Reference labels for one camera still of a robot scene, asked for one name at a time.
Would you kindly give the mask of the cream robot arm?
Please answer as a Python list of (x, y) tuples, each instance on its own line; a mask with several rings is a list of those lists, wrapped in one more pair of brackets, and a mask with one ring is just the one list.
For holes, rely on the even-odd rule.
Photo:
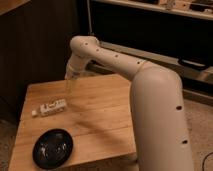
[(195, 171), (180, 76), (148, 60), (103, 48), (94, 36), (70, 40), (65, 78), (94, 60), (131, 82), (130, 110), (139, 171)]

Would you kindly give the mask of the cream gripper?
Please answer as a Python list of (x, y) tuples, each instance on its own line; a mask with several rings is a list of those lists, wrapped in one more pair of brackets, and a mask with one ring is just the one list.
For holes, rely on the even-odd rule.
[(70, 62), (67, 63), (66, 65), (66, 73), (65, 73), (65, 78), (66, 80), (66, 98), (69, 99), (70, 93), (71, 93), (71, 80), (70, 79), (77, 79), (82, 70), (77, 69), (74, 66), (71, 65)]

